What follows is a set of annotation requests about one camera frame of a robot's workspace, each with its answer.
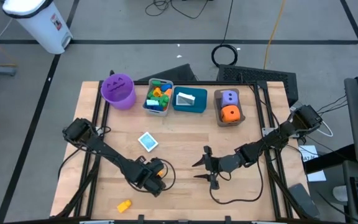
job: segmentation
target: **black cord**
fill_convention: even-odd
[[[103,129],[103,133],[99,134],[98,131]],[[104,137],[105,134],[109,133],[111,131],[111,128],[106,126],[106,127],[100,127],[96,130],[96,132],[99,134],[99,137]]]
[[[204,4],[202,10],[200,11],[200,13],[199,13],[196,17],[191,17],[191,16],[186,15],[186,14],[184,14],[183,12],[179,11],[179,9],[175,8],[175,6],[173,6],[173,3],[172,3],[173,0],[170,0],[171,6],[172,6],[172,8],[173,8],[174,10],[176,10],[176,11],[179,12],[180,14],[182,14],[182,15],[186,16],[187,18],[190,18],[190,19],[197,19],[197,18],[201,15],[201,13],[204,11],[205,6],[207,5],[208,1],[209,1],[209,0],[205,0],[205,4]]]
[[[220,172],[218,172],[218,175],[220,177],[222,177],[222,179],[224,179],[225,181],[229,181],[231,180],[231,173],[229,173],[229,178],[225,178],[224,176],[222,176],[222,174]]]
[[[231,11],[232,11],[232,8],[233,8],[233,1],[234,0],[231,0],[231,4],[230,4],[230,11],[229,11],[229,17],[227,19],[227,24],[226,24],[226,31],[224,31],[224,37],[223,37],[223,40],[221,42],[221,44],[219,44],[218,46],[216,46],[212,52],[211,52],[211,59],[212,59],[212,62],[215,64],[215,66],[217,66],[219,68],[220,64],[218,64],[215,60],[215,52],[217,49],[221,48],[221,47],[225,47],[229,50],[231,50],[233,53],[234,53],[234,60],[229,64],[229,65],[235,65],[237,63],[237,60],[238,60],[238,57],[239,57],[239,54],[238,54],[238,51],[235,47],[229,45],[229,44],[223,44],[224,41],[226,40],[226,34],[227,34],[227,29],[229,28],[229,22],[230,22],[230,17],[231,17]]]
[[[144,9],[144,11],[145,11],[145,13],[146,13],[148,16],[159,16],[159,15],[163,14],[163,13],[165,12],[165,10],[167,10],[167,9],[169,8],[169,4],[171,4],[171,7],[172,7],[174,10],[176,10],[176,12],[179,12],[180,14],[182,14],[182,15],[186,16],[187,18],[190,18],[190,19],[197,19],[197,18],[201,15],[201,13],[204,11],[205,6],[207,5],[208,1],[209,1],[209,0],[206,0],[206,1],[205,1],[205,4],[204,4],[203,8],[200,10],[200,13],[199,13],[197,16],[195,16],[195,17],[189,16],[189,15],[185,14],[184,12],[181,12],[181,11],[180,11],[179,9],[177,9],[175,6],[173,6],[173,3],[172,3],[173,0],[153,0],[153,3],[149,4],[149,5]],[[157,14],[150,14],[150,13],[148,13],[147,10],[148,10],[148,8],[149,8],[150,6],[155,6],[155,7],[160,11],[160,13],[157,13]]]
[[[339,99],[337,99],[334,103],[327,104],[327,105],[323,106],[322,108],[320,108],[320,109],[319,109],[318,111],[316,111],[316,112],[318,113],[318,112],[321,111],[323,108],[326,108],[327,106],[331,106],[331,105],[335,104],[336,102],[338,102],[339,100],[341,100],[342,98],[345,98],[345,97],[346,97],[346,94],[345,94],[344,96],[340,97]]]
[[[340,104],[336,104],[336,105],[330,107],[328,110],[331,110],[331,109],[333,109],[333,108],[335,108],[335,107],[337,107],[337,106],[341,106],[341,105],[343,105],[343,104],[346,103],[346,102],[347,102],[347,99],[345,99],[344,101],[342,101],[342,103],[340,103]]]
[[[176,172],[175,172],[175,168],[173,168],[173,165],[172,165],[170,162],[166,161],[165,159],[160,159],[160,160],[163,161],[163,162],[166,162],[166,163],[172,168],[172,172],[173,172],[173,181],[172,181],[172,184],[171,184],[171,186],[169,186],[169,187],[163,189],[163,190],[169,190],[169,189],[171,189],[171,188],[173,187],[173,185],[175,184],[175,181],[176,181],[176,179],[177,179],[177,174],[176,174]]]
[[[63,166],[65,165],[65,163],[66,163],[71,157],[73,157],[78,151],[79,151],[79,149],[75,150],[73,153],[71,153],[71,154],[62,162],[62,164],[61,164],[60,167],[59,167],[59,171],[57,172],[57,180],[59,180],[59,178],[60,178],[60,173],[61,173],[62,168],[63,168]]]
[[[336,108],[333,108],[333,109],[330,109],[330,110],[326,110],[326,111],[323,111],[321,112],[320,116],[322,116],[323,114],[327,113],[327,112],[331,112],[331,111],[334,111],[334,110],[338,110],[339,108],[342,108],[344,106],[347,106],[347,103],[345,105],[342,105],[342,106],[338,106]]]
[[[348,160],[348,161],[350,160],[350,159],[348,159],[347,157],[345,157],[345,156],[343,156],[342,154],[340,154],[339,152],[337,152],[337,151],[335,151],[335,150],[333,150],[333,149],[331,149],[331,148],[329,148],[329,147],[327,147],[327,146],[321,144],[320,142],[314,140],[314,139],[311,138],[310,136],[306,135],[306,137],[310,138],[311,140],[313,140],[315,143],[319,144],[320,146],[323,146],[323,147],[325,147],[326,149],[330,150],[331,152],[333,152],[333,153],[339,155],[339,156],[342,157],[343,159]]]
[[[258,165],[258,171],[259,171],[259,175],[260,175],[260,192],[259,192],[259,195],[256,198],[254,198],[254,199],[233,199],[233,200],[230,200],[228,202],[220,202],[218,199],[216,199],[214,197],[214,195],[212,194],[212,188],[209,187],[209,194],[210,194],[211,198],[216,203],[218,203],[220,205],[227,205],[227,204],[230,204],[230,203],[233,203],[233,202],[256,202],[260,198],[260,196],[262,196],[262,192],[264,191],[264,179],[262,177],[262,171],[260,170],[259,159],[257,160],[257,165]]]
[[[165,168],[167,168],[167,171],[166,171],[165,174],[161,177],[162,179],[164,179],[164,177],[166,177],[166,176],[168,175],[168,171],[169,171],[168,166],[167,166],[165,163],[163,163],[163,165],[164,165]]]
[[[295,150],[298,151],[298,152],[301,154],[301,156],[302,156],[302,152],[301,152],[299,149],[297,149],[297,148],[295,148],[295,147],[293,147],[293,146],[291,146],[291,145],[289,145],[289,144],[287,144],[286,146],[290,146],[291,148],[295,149]],[[312,154],[312,155],[320,156],[319,154],[313,153],[313,152],[311,152],[311,151],[309,151],[309,150],[306,150],[306,149],[304,149],[304,148],[301,147],[301,146],[299,146],[299,147],[300,147],[301,149],[305,150],[306,152]]]

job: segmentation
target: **teal container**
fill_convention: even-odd
[[[193,106],[177,106],[177,94],[178,93],[193,95],[196,98],[194,105]],[[206,109],[207,95],[208,95],[208,92],[205,89],[177,86],[173,89],[173,96],[171,97],[173,109],[177,110],[177,111],[202,113]]]

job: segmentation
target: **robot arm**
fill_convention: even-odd
[[[135,161],[126,159],[112,147],[100,140],[96,128],[90,121],[77,118],[63,130],[63,137],[75,147],[87,147],[89,151],[103,156],[114,165],[118,166],[121,173],[130,184],[141,189],[144,187],[154,197],[160,195],[166,187],[158,173],[164,168],[158,158],[145,163],[145,158],[140,156]]]
[[[196,162],[193,167],[205,165],[210,174],[197,175],[195,177],[207,179],[211,182],[211,188],[219,189],[219,183],[216,180],[216,174],[219,172],[231,173],[241,166],[250,167],[255,164],[259,156],[269,149],[282,149],[288,139],[293,134],[299,134],[303,137],[318,129],[322,123],[321,117],[309,105],[302,106],[291,113],[288,119],[279,125],[279,127],[257,142],[244,144],[234,150],[233,155],[224,157],[212,157],[212,149],[204,146],[202,158]]]

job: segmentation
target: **purple bucket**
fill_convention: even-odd
[[[114,74],[107,78],[101,88],[103,98],[119,110],[128,110],[136,100],[134,81],[125,74]]]

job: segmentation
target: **purple dice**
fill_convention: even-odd
[[[239,102],[239,97],[235,91],[226,90],[222,94],[222,108],[227,105],[237,106]]]

